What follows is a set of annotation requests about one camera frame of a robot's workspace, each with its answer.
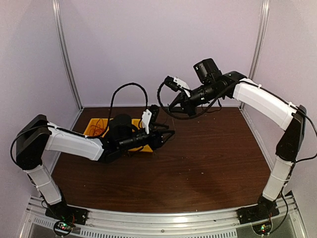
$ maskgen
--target metal vent grille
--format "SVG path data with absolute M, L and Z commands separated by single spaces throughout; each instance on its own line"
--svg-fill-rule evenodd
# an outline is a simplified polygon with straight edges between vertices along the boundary
M 142 238 L 142 236 L 127 236 L 127 235 L 110 235 L 109 233 L 92 231 L 92 230 L 81 230 L 80 232 L 81 237 L 85 238 Z M 235 229 L 224 231 L 224 232 L 214 232 L 211 234 L 204 234 L 200 236 L 169 236 L 166 235 L 164 237 L 169 238 L 238 238 L 237 232 Z
M 53 228 L 54 223 L 46 219 L 35 217 L 33 223 L 40 225 L 42 227 Z

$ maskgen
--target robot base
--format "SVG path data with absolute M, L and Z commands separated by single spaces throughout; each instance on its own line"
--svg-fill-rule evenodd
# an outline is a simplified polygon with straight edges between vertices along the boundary
M 79 225 L 86 224 L 88 210 L 83 208 L 78 208 L 78 207 L 70 207 L 70 206 L 67 206 L 67 210 L 70 214 L 74 215 L 76 224 L 79 224 Z M 52 213 L 52 211 L 49 208 L 46 209 L 45 215 L 47 217 L 52 217 L 56 219 L 56 216 Z M 73 223 L 73 217 L 69 216 L 68 218 L 65 219 L 65 221 L 69 223 Z
M 251 206 L 251 207 L 242 207 L 237 210 L 238 218 L 240 224 L 246 224 L 246 223 L 252 223 L 257 222 L 261 220 L 268 219 L 269 215 L 267 217 L 259 217 L 258 216 L 259 206 Z M 270 209 L 269 213 L 271 213 L 271 216 L 277 216 L 279 215 L 279 210 L 277 208 L 276 202 L 274 203 L 274 206 Z

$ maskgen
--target white wall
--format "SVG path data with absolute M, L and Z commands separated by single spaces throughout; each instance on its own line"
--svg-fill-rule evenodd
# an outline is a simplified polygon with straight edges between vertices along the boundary
M 317 124 L 317 1 L 270 2 L 269 22 L 262 49 L 257 83 L 285 100 L 307 108 Z M 283 132 L 269 119 L 247 107 L 266 149 L 275 161 L 275 147 Z M 300 158 L 314 155 L 317 140 L 307 122 Z M 303 215 L 309 237 L 316 237 L 317 159 L 299 163 L 288 185 Z
M 4 0 L 0 6 L 0 233 L 16 237 L 30 195 L 10 159 L 16 134 L 37 114 L 70 127 L 77 114 L 58 45 L 51 1 Z M 52 165 L 55 153 L 46 155 Z
M 167 75 L 192 88 L 193 65 L 214 58 L 223 73 L 248 74 L 256 44 L 261 0 L 61 1 L 66 43 L 84 106 L 109 106 L 124 83 L 138 82 L 157 103 Z M 162 91 L 164 103 L 175 97 Z M 226 100 L 236 106 L 235 100 Z M 138 88 L 117 94 L 115 106 L 144 105 Z

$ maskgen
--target yellow tray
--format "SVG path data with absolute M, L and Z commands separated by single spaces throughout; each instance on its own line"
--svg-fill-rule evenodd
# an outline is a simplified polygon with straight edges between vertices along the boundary
M 134 124 L 138 129 L 140 129 L 139 128 L 139 121 L 140 121 L 140 119 L 132 119 L 132 124 Z M 108 123 L 108 119 L 105 119 L 105 118 L 91 118 L 88 126 L 86 127 L 84 135 L 96 136 L 96 135 L 101 134 L 103 132 L 103 130 L 105 129 L 105 127 L 107 126 L 107 123 Z M 131 149 L 129 151 L 137 151 L 140 148 L 141 147 L 134 148 L 134 149 Z M 142 152 L 153 152 L 153 150 L 148 145 L 144 146 L 144 148 L 141 151 Z

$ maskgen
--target black bracket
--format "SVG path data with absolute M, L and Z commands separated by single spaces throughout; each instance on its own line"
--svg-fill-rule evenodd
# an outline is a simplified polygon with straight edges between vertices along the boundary
M 67 206 L 66 209 L 67 209 L 67 212 L 71 214 L 71 216 L 64 218 L 62 221 L 72 224 L 74 219 L 74 223 L 76 224 L 79 224 L 79 225 L 86 224 L 88 210 L 83 208 L 78 208 L 78 207 L 70 207 L 70 206 Z M 56 219 L 56 215 L 53 214 L 51 209 L 49 208 L 46 209 L 45 216 Z
M 279 215 L 279 210 L 277 208 L 277 204 L 274 203 L 275 206 L 273 206 L 269 213 L 271 213 L 271 216 L 277 216 Z M 258 222 L 260 220 L 268 219 L 267 217 L 260 217 L 258 215 L 259 213 L 259 205 L 251 206 L 251 207 L 242 207 L 238 209 L 237 214 L 239 218 L 240 224 L 246 224 L 246 223 L 252 223 L 252 222 Z
M 296 162 L 297 154 L 304 140 L 306 119 L 303 115 L 305 114 L 306 108 L 300 105 L 276 146 L 276 155 L 285 161 Z
M 27 124 L 18 135 L 16 141 L 16 163 L 23 170 L 32 170 L 42 164 L 42 154 L 50 136 L 50 131 L 45 125 L 48 121 L 45 115 L 37 115 Z

